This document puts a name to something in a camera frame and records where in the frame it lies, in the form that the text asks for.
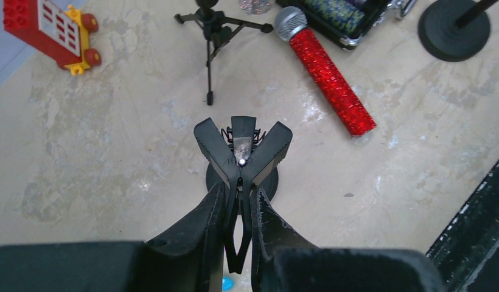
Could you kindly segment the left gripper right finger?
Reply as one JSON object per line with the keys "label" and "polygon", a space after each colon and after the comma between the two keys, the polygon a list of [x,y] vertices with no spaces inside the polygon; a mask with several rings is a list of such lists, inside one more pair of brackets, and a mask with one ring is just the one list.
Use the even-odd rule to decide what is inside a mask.
{"label": "left gripper right finger", "polygon": [[299,249],[316,248],[271,206],[263,187],[253,189],[250,199],[253,291],[283,291],[288,276],[286,257]]}

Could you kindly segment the silver glitter microphone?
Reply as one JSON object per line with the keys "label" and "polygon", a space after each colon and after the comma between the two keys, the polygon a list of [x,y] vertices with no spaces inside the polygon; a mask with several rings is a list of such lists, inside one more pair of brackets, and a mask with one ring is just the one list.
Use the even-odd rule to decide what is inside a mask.
{"label": "silver glitter microphone", "polygon": [[271,10],[274,0],[238,0],[240,8],[247,15],[262,15]]}

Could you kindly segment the red glitter microphone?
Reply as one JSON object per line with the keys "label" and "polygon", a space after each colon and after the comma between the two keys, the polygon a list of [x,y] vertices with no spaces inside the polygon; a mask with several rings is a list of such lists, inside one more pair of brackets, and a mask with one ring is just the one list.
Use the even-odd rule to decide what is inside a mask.
{"label": "red glitter microphone", "polygon": [[284,7],[277,14],[274,26],[279,38],[289,44],[349,134],[360,137],[373,130],[375,121],[307,27],[304,12],[295,6]]}

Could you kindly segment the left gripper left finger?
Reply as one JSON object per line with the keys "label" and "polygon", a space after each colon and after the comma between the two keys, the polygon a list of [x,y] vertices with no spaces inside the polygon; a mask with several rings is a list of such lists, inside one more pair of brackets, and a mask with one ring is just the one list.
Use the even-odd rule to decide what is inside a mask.
{"label": "left gripper left finger", "polygon": [[225,185],[215,184],[197,207],[146,242],[145,291],[221,291]]}

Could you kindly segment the black poker chip case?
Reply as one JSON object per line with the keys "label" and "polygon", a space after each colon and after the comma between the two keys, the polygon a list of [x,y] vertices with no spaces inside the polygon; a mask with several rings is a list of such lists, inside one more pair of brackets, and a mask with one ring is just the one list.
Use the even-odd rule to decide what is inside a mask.
{"label": "black poker chip case", "polygon": [[321,33],[340,48],[354,50],[372,28],[389,15],[403,19],[416,0],[305,0],[277,1],[281,7],[295,6],[302,10],[308,26]]}

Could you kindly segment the tripod shock mount stand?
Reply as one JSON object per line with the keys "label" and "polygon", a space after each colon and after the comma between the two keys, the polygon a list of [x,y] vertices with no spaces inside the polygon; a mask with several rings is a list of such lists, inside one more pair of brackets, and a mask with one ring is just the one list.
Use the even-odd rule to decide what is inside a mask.
{"label": "tripod shock mount stand", "polygon": [[208,92],[206,94],[206,104],[211,106],[214,102],[214,92],[212,91],[211,63],[219,51],[225,47],[243,28],[249,27],[257,29],[262,33],[270,33],[273,26],[269,23],[258,24],[237,18],[230,18],[223,11],[216,11],[212,8],[217,4],[216,0],[196,0],[198,10],[187,15],[174,15],[174,19],[179,24],[189,21],[195,22],[203,31],[203,36],[207,45],[206,67],[208,69]]}

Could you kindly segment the clip microphone stand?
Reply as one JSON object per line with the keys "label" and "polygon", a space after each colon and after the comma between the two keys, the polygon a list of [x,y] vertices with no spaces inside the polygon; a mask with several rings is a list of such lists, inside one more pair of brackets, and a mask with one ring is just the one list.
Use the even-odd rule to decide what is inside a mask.
{"label": "clip microphone stand", "polygon": [[439,0],[421,15],[417,32],[425,50],[447,62],[465,61],[486,45],[491,23],[486,10],[497,0]]}
{"label": "clip microphone stand", "polygon": [[229,272],[240,274],[252,237],[251,195],[285,158],[293,132],[276,122],[261,134],[255,117],[234,116],[228,129],[219,130],[207,118],[193,133],[202,154],[228,186],[222,238]]}

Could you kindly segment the blue toy microphone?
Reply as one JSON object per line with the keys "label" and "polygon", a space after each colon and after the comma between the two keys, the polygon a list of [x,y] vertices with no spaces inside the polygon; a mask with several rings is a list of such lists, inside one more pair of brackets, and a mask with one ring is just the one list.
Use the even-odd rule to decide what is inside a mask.
{"label": "blue toy microphone", "polygon": [[229,290],[233,289],[233,287],[234,287],[234,281],[227,276],[223,276],[223,278],[222,278],[222,292],[229,291]]}

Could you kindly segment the red yellow toy block car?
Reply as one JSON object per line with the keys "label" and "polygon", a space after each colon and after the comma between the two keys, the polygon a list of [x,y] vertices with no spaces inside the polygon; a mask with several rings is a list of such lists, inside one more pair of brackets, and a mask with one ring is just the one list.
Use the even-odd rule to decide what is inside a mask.
{"label": "red yellow toy block car", "polygon": [[62,10],[52,1],[8,0],[3,2],[4,30],[53,59],[72,75],[100,66],[102,56],[90,44],[99,30],[91,13],[68,6]]}

